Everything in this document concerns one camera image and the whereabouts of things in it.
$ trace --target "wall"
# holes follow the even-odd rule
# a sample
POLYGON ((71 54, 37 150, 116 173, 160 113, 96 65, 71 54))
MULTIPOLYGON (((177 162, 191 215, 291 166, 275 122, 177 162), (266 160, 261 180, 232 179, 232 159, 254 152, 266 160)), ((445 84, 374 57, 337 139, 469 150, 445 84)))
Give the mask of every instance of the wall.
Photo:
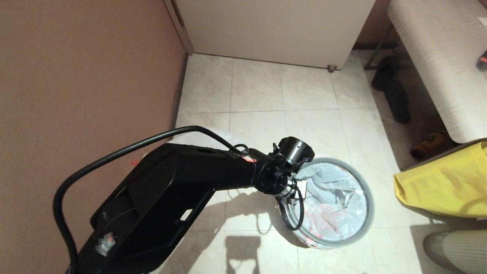
MULTIPOLYGON (((63 273, 57 187, 170 127, 185 52, 162 0, 8 0, 0 13, 0 273, 63 273)), ((91 214, 145 151, 67 193, 78 248, 91 214)))
MULTIPOLYGON (((369 17, 365 21, 362 31, 358 35, 355 45, 377 45, 384 37, 391 20, 387 15, 387 8, 391 0, 375 0, 369 17)), ((386 43, 399 41, 399 35, 395 29, 391 32, 386 43)))

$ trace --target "bottle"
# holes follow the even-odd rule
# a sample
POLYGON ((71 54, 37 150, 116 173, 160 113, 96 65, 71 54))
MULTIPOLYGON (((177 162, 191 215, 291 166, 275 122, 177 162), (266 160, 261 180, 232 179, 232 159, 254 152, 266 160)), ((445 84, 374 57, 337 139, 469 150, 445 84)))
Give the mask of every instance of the bottle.
POLYGON ((426 154, 431 153, 433 149, 439 147, 446 139, 445 132, 431 133, 426 140, 420 142, 411 149, 411 156, 415 159, 422 159, 426 154))

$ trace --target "plastic bag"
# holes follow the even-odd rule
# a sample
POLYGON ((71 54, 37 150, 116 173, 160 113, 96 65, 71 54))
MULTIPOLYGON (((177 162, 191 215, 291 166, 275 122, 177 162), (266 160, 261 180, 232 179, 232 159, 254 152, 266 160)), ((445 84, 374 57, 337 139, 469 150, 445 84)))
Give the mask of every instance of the plastic bag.
MULTIPOLYGON (((320 239, 339 241, 362 227, 367 202, 360 184, 349 172, 332 163, 316 163, 299 171, 296 179, 307 181, 303 228, 320 239)), ((299 210, 297 204, 295 212, 299 214, 299 210)), ((309 246, 330 248, 315 243, 302 232, 297 236, 309 246)))

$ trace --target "bench leg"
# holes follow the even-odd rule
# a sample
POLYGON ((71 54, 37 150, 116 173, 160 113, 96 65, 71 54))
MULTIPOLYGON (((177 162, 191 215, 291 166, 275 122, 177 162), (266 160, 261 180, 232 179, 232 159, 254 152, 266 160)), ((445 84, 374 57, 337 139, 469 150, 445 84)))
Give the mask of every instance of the bench leg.
POLYGON ((391 23, 389 27, 386 30, 386 33, 384 34, 384 37, 380 41, 380 43, 377 45, 377 47, 374 50, 374 53, 370 56, 369 60, 367 61, 367 64, 364 66, 364 70, 375 70, 377 69, 377 66, 371 66, 372 62, 374 61, 374 58, 376 57, 377 53, 379 52, 380 48, 382 47, 382 44, 386 41, 387 37, 389 37, 389 34, 391 34, 391 31, 393 30, 394 26, 391 23))

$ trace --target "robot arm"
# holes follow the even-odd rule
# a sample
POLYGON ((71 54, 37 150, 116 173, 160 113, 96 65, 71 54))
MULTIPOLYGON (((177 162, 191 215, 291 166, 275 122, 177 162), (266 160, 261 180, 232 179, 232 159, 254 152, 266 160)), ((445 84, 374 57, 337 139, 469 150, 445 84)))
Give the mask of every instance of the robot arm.
POLYGON ((166 143, 147 154, 90 219, 79 272, 148 273, 171 254, 217 190, 255 187, 282 199, 288 180, 314 157, 287 137, 265 155, 166 143))

